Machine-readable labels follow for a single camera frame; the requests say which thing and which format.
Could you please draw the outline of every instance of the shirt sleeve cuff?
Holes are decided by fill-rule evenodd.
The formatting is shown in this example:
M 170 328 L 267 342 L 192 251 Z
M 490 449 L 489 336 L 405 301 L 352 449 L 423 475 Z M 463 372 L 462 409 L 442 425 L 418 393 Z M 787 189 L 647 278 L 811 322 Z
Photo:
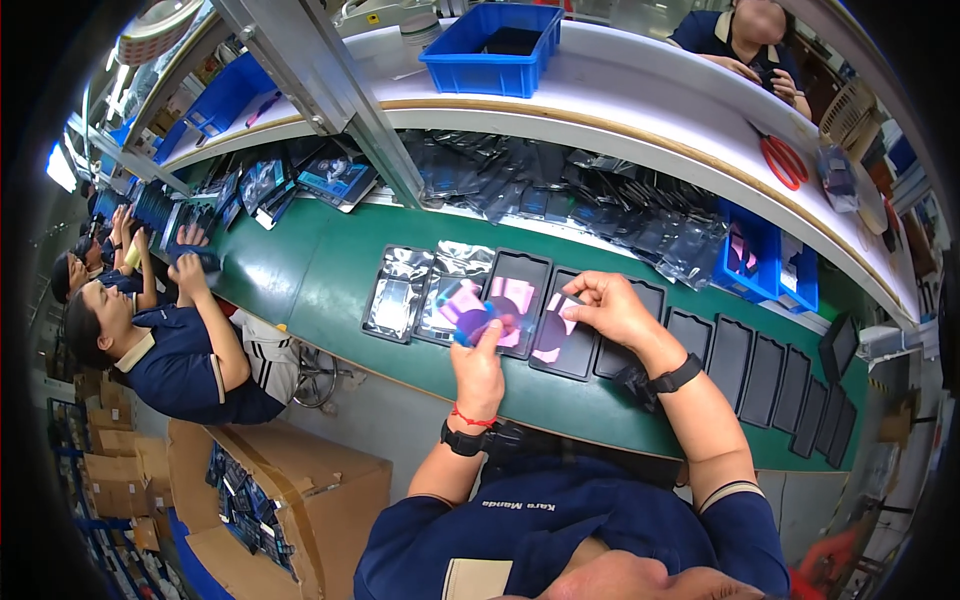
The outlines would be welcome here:
M 217 360 L 216 354 L 210 354 L 210 364 L 213 365 L 213 378 L 217 380 L 217 394 L 220 397 L 220 403 L 223 404 L 227 401 L 227 397 L 224 395 L 224 377 L 220 374 L 220 361 Z
M 702 515 L 705 513 L 708 508 L 716 504 L 719 500 L 738 492 L 753 492 L 758 493 L 764 498 L 766 497 L 755 483 L 751 483 L 749 481 L 731 481 L 729 484 L 722 486 L 719 490 L 707 497 L 707 500 L 704 501 L 704 505 L 700 507 L 700 514 Z

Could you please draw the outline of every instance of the packing tape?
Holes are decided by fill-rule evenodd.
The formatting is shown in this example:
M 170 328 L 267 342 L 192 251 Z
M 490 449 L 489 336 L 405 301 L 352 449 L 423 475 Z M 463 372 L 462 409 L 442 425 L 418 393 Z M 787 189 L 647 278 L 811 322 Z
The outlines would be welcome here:
M 317 573 L 317 586 L 320 588 L 320 595 L 321 598 L 323 598 L 326 594 L 324 566 L 320 562 L 320 550 L 317 549 L 317 540 L 313 536 L 313 528 L 310 526 L 310 518 L 307 516 L 306 507 L 303 506 L 303 497 L 300 495 L 300 492 L 298 492 L 293 483 L 287 479 L 286 475 L 268 463 L 267 459 L 263 458 L 259 452 L 253 449 L 253 446 L 248 444 L 246 440 L 227 427 L 219 427 L 218 429 L 226 435 L 231 442 L 236 444 L 241 452 L 250 457 L 257 468 L 263 471 L 264 475 L 274 482 L 274 485 L 280 491 L 280 495 L 283 496 L 283 500 L 287 503 L 287 506 L 290 507 L 290 510 L 294 512 L 297 531 L 300 534 L 303 545 L 306 546 L 302 548 L 302 550 L 306 553 L 307 560 L 309 560 L 310 566 L 313 567 L 313 571 Z

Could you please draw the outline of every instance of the black plastic tray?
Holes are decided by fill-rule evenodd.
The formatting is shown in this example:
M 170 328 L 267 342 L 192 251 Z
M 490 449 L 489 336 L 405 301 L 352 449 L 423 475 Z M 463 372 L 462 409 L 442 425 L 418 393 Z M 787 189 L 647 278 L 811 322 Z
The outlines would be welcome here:
M 713 322 L 671 306 L 666 314 L 666 330 L 677 338 L 687 352 L 700 357 L 701 364 L 709 364 L 710 346 L 713 344 Z
M 856 423 L 856 407 L 845 399 L 840 408 L 837 428 L 833 432 L 833 441 L 830 442 L 830 450 L 827 454 L 827 464 L 833 468 L 840 468 L 843 465 L 843 457 L 847 454 L 847 447 L 850 445 L 854 423 Z
M 827 408 L 824 409 L 824 422 L 820 426 L 820 433 L 817 434 L 817 443 L 813 446 L 817 452 L 824 456 L 830 453 L 833 433 L 836 431 L 837 420 L 840 419 L 840 410 L 843 408 L 845 401 L 847 401 L 847 392 L 838 384 L 830 386 Z
M 804 411 L 800 415 L 797 433 L 790 440 L 791 452 L 804 458 L 810 458 L 813 455 L 813 443 L 820 431 L 820 421 L 826 404 L 827 386 L 811 377 L 810 385 L 806 386 Z
M 394 342 L 395 344 L 409 344 L 410 343 L 410 333 L 413 331 L 413 327 L 410 326 L 407 328 L 406 333 L 403 334 L 402 338 L 395 338 L 393 336 L 380 333 L 378 331 L 370 331 L 366 329 L 363 325 L 367 322 L 367 318 L 370 316 L 370 309 L 373 307 L 373 298 L 376 296 L 376 282 L 380 279 L 380 272 L 383 271 L 383 257 L 386 256 L 387 250 L 389 248 L 403 248 L 404 250 L 409 250 L 410 252 L 433 252 L 427 248 L 413 248 L 411 246 L 400 246 L 398 244 L 387 244 L 383 247 L 383 250 L 380 251 L 380 262 L 376 263 L 376 275 L 373 278 L 373 285 L 370 287 L 370 293 L 367 294 L 367 304 L 363 309 L 363 315 L 360 316 L 360 331 L 371 335 L 374 338 L 380 338 L 381 340 L 387 340 L 388 342 Z M 414 314 L 420 309 L 420 303 L 423 302 L 423 288 L 420 287 L 420 298 L 417 300 L 417 306 L 414 306 Z
M 630 281 L 643 306 L 650 311 L 650 314 L 657 321 L 663 323 L 663 316 L 666 314 L 666 288 L 635 277 L 627 277 L 627 280 Z M 624 367 L 638 365 L 639 362 L 632 352 L 620 346 L 617 342 L 601 338 L 600 355 L 597 358 L 596 366 L 593 368 L 593 374 L 598 377 L 613 379 Z
M 824 366 L 824 377 L 827 383 L 839 383 L 847 372 L 847 367 L 856 355 L 856 348 L 860 344 L 856 327 L 850 313 L 837 316 L 830 324 L 830 329 L 820 339 L 820 363 Z
M 566 267 L 555 267 L 553 275 L 550 277 L 550 293 L 544 296 L 544 310 L 540 313 L 540 321 L 537 325 L 537 336 L 533 344 L 533 349 L 540 343 L 540 336 L 543 334 L 543 324 L 549 317 L 546 310 L 546 304 L 550 302 L 553 295 L 561 292 L 563 287 L 579 275 L 580 272 Z M 560 377 L 575 379 L 577 381 L 588 381 L 590 379 L 590 367 L 596 359 L 599 347 L 599 334 L 596 329 L 586 323 L 578 323 L 573 331 L 566 337 L 561 346 L 560 356 L 554 363 L 544 363 L 536 356 L 531 355 L 527 363 L 531 369 L 537 371 L 549 372 Z
M 797 432 L 800 413 L 804 410 L 806 386 L 810 381 L 810 357 L 794 346 L 786 349 L 786 366 L 780 385 L 780 399 L 774 413 L 773 426 L 787 433 Z
M 754 329 L 718 313 L 707 375 L 723 392 L 734 412 L 740 406 L 753 350 Z
M 546 297 L 544 290 L 550 282 L 551 271 L 553 270 L 553 260 L 546 256 L 538 256 L 528 252 L 510 250 L 509 248 L 497 248 L 496 256 L 493 257 L 493 266 L 490 269 L 490 276 L 487 277 L 487 284 L 484 285 L 483 296 L 481 300 L 490 299 L 490 290 L 495 277 L 501 276 L 511 279 L 522 279 L 534 286 L 535 291 L 530 298 L 530 306 L 527 307 L 527 313 L 524 317 L 533 319 L 536 327 L 536 319 L 540 317 L 543 308 L 543 299 Z M 533 340 L 536 330 L 523 331 L 520 334 L 520 342 L 514 348 L 501 348 L 504 356 L 513 356 L 520 360 L 526 360 L 530 357 L 533 350 Z
M 786 346 L 758 333 L 754 342 L 754 357 L 750 362 L 750 376 L 737 414 L 741 421 L 764 429 L 770 427 L 777 408 L 785 362 Z

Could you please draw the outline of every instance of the beige collar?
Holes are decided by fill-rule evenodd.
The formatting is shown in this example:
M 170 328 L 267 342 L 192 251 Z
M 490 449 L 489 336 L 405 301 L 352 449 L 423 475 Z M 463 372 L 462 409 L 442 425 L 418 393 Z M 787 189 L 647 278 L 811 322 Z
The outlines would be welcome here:
M 713 34 L 717 36 L 717 39 L 727 43 L 727 38 L 730 36 L 730 26 L 733 23 L 733 11 L 726 11 L 720 15 L 720 18 L 717 19 L 717 26 L 713 28 Z M 780 62 L 780 54 L 777 52 L 777 46 L 768 45 L 767 46 L 767 60 L 770 62 Z
M 123 355 L 123 358 L 117 361 L 116 367 L 121 372 L 130 372 L 137 362 L 154 347 L 154 334 L 151 331 L 143 336 L 143 339 L 137 342 L 133 348 Z

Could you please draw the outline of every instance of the red string bracelet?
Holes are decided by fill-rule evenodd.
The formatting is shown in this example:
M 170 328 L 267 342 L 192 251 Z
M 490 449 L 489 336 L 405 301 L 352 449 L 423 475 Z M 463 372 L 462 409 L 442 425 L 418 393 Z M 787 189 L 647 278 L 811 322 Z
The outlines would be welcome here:
M 488 420 L 473 420 L 473 419 L 468 419 L 467 417 L 464 417 L 464 414 L 461 413 L 459 410 L 457 410 L 456 402 L 453 403 L 452 414 L 463 419 L 467 423 L 467 425 L 483 425 L 484 427 L 492 428 L 493 424 L 496 423 L 496 417 L 493 417 L 493 419 L 488 419 Z

